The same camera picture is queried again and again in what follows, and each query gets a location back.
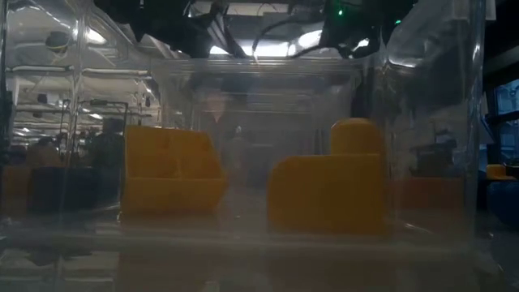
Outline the clear plastic bin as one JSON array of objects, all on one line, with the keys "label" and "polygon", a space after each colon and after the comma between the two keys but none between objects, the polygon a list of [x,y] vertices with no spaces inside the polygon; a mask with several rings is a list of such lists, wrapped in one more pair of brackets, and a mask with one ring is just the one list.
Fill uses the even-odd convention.
[{"label": "clear plastic bin", "polygon": [[197,92],[191,129],[208,133],[226,165],[276,164],[321,154],[319,97],[287,92]]},{"label": "clear plastic bin", "polygon": [[[125,136],[98,135],[82,156],[51,139],[62,168],[120,171],[118,200],[76,213],[0,213],[0,292],[491,292],[499,274],[476,247],[475,215],[486,0],[419,0],[388,43],[342,58],[297,40],[322,30],[325,0],[225,0],[226,23],[248,55],[192,58],[113,21],[93,0],[0,0],[0,94],[18,65],[131,64],[150,69],[158,127],[191,129],[197,92],[319,97],[320,141],[366,118],[385,145],[388,230],[382,235],[279,230],[267,214],[269,167],[226,165],[211,213],[127,217],[121,211]],[[68,32],[64,54],[45,47]],[[405,210],[392,181],[460,178],[462,209]]]}]

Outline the yellow block with stud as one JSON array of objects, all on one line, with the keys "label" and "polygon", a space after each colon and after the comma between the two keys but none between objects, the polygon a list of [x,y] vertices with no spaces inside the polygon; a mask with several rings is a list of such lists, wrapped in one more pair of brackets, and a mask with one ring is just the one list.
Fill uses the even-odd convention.
[{"label": "yellow block with stud", "polygon": [[382,235],[388,230],[385,145],[366,118],[336,122],[328,155],[292,156],[270,174],[269,223],[279,230]]}]

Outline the yellow hollow square block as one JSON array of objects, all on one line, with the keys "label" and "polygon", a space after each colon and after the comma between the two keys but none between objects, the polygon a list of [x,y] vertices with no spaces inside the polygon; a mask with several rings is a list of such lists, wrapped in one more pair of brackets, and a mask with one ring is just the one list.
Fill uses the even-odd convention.
[{"label": "yellow hollow square block", "polygon": [[125,134],[123,215],[211,213],[216,209],[228,183],[207,133],[130,125]]}]

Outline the orange wedge block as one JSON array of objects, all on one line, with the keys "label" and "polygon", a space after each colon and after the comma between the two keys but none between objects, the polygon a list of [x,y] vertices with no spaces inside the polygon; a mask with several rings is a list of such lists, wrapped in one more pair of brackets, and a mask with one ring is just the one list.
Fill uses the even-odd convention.
[{"label": "orange wedge block", "polygon": [[460,178],[408,177],[390,182],[394,205],[405,210],[462,209],[464,182]]},{"label": "orange wedge block", "polygon": [[0,213],[4,217],[24,217],[28,212],[28,193],[32,168],[8,165],[3,168]]}]

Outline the dark round object yellow band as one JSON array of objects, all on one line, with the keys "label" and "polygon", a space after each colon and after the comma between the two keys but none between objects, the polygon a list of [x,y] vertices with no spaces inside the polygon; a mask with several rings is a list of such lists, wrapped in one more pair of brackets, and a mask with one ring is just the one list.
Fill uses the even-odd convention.
[{"label": "dark round object yellow band", "polygon": [[55,54],[64,54],[71,42],[68,32],[52,31],[45,39],[45,47]]}]

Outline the white storage shelf rack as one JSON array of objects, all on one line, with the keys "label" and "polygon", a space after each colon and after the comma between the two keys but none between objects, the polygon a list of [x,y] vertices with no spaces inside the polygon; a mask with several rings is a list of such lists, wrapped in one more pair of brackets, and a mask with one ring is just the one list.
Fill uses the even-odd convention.
[{"label": "white storage shelf rack", "polygon": [[131,64],[18,65],[5,70],[5,90],[0,94],[0,138],[9,145],[33,145],[51,139],[64,147],[60,126],[67,127],[71,114],[62,117],[65,100],[99,98],[129,104],[127,125],[157,126],[161,122],[161,98],[157,82],[147,67]]}]

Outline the long blue toy block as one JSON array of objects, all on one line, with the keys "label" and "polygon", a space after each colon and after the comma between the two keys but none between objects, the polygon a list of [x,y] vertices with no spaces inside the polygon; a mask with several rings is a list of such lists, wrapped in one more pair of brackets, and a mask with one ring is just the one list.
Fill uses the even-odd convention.
[{"label": "long blue toy block", "polygon": [[505,225],[519,230],[519,181],[494,181],[487,188],[489,210]]}]

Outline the bluish window pane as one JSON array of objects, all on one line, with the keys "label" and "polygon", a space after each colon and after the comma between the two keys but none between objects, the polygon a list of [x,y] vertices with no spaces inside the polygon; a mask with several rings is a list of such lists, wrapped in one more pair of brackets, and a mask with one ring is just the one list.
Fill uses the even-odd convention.
[{"label": "bluish window pane", "polygon": [[519,110],[519,79],[498,86],[495,89],[498,114]]}]

